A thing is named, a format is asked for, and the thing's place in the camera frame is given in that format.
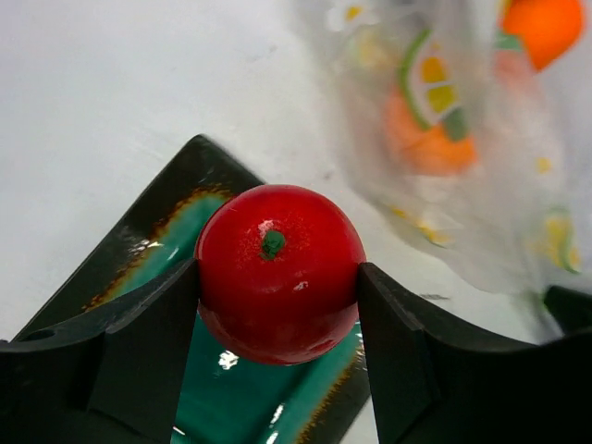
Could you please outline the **bright red fake apple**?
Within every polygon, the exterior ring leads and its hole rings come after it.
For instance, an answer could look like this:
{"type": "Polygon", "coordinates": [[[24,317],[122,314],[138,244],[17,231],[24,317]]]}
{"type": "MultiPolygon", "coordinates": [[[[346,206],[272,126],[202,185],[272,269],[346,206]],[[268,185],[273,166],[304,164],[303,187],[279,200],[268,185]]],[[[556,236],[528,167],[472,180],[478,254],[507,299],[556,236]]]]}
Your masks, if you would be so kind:
{"type": "Polygon", "coordinates": [[[195,258],[199,315],[241,358],[310,362],[358,319],[362,241],[345,213],[315,191],[267,184],[241,193],[206,222],[195,258]]]}

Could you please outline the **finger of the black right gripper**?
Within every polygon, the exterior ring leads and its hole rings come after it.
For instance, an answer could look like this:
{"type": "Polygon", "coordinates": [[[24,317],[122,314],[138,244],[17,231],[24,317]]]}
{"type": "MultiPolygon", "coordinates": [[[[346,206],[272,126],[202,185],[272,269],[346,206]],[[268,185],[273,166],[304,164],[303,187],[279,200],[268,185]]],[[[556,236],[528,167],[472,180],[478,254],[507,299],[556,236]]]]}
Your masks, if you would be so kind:
{"type": "Polygon", "coordinates": [[[544,304],[563,333],[575,333],[585,328],[591,328],[592,299],[590,294],[552,286],[544,296],[544,304]]]}

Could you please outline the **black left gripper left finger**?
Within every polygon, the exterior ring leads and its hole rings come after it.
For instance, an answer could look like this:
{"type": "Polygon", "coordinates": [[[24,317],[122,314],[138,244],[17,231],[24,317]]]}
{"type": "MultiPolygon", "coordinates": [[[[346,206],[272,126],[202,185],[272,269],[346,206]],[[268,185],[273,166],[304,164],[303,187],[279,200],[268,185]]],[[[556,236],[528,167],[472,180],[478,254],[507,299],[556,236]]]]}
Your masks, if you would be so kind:
{"type": "Polygon", "coordinates": [[[168,443],[199,300],[190,259],[1,345],[4,443],[168,443]]]}

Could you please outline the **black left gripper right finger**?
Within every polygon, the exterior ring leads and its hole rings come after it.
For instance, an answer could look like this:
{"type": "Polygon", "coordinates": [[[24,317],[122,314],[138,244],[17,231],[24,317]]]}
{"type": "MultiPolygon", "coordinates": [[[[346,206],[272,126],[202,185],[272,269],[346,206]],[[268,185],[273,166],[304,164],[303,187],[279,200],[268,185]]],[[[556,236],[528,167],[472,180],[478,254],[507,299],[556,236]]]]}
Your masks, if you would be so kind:
{"type": "Polygon", "coordinates": [[[591,328],[534,345],[477,327],[358,269],[358,308],[382,443],[587,443],[591,328]]]}

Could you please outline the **orange fake fruit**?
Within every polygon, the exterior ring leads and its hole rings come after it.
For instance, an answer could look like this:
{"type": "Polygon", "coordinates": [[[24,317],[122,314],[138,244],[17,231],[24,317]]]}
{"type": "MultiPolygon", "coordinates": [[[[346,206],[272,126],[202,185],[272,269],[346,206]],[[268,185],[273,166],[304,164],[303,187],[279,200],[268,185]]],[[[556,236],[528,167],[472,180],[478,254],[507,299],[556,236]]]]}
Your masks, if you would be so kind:
{"type": "Polygon", "coordinates": [[[441,123],[421,129],[397,88],[385,103],[384,128],[390,151],[413,173],[452,176],[462,173],[477,159],[470,136],[453,142],[441,123]]]}
{"type": "Polygon", "coordinates": [[[502,29],[522,42],[533,68],[541,71],[569,51],[586,29],[585,2],[517,0],[505,6],[502,29]]]}

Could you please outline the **printed clear plastic bag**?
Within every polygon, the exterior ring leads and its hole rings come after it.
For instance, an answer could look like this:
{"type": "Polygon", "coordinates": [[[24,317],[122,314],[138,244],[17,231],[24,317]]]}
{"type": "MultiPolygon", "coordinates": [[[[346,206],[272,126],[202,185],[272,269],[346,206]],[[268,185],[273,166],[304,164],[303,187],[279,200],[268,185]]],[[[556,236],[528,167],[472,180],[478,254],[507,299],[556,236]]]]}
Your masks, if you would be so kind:
{"type": "Polygon", "coordinates": [[[591,289],[587,1],[293,1],[354,188],[485,291],[591,289]]]}

